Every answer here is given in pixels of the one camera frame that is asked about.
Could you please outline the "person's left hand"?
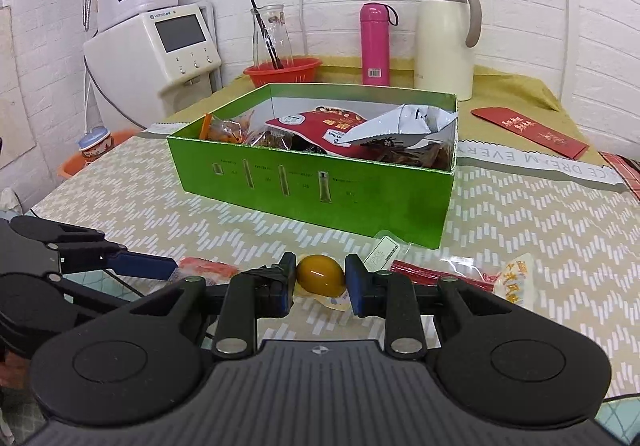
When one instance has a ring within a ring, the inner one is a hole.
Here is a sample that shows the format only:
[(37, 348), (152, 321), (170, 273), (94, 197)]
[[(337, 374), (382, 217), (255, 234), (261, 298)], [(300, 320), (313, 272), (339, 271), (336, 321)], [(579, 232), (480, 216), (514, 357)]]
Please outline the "person's left hand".
[(12, 352), (6, 352), (0, 362), (0, 385), (11, 390), (24, 390), (28, 385), (30, 361)]

